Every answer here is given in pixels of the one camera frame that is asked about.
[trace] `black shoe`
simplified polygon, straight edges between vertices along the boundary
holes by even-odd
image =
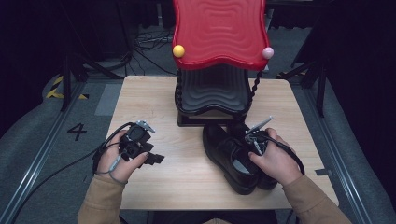
[[[260,168],[248,157],[248,150],[217,124],[206,124],[203,131],[207,157],[224,173],[239,194],[251,193],[257,185]]]
[[[230,136],[236,138],[249,151],[252,151],[258,155],[262,155],[267,148],[268,140],[265,138],[265,136],[268,136],[268,133],[266,131],[257,131],[246,137],[246,131],[248,130],[249,127],[244,123],[232,123],[227,127],[227,132]],[[259,171],[259,182],[257,184],[258,188],[270,190],[273,189],[276,184],[277,181],[275,179],[267,175],[262,170]]]

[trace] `red plastic shelf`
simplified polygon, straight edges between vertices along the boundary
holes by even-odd
[[[173,47],[183,46],[177,67],[202,69],[227,63],[262,70],[269,47],[264,25],[265,0],[174,0],[177,25]]]

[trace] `sleeve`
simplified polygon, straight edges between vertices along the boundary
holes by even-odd
[[[125,186],[95,175],[78,211],[79,224],[119,224],[122,192]]]
[[[337,205],[306,175],[283,188],[298,218],[304,223],[351,223]]]

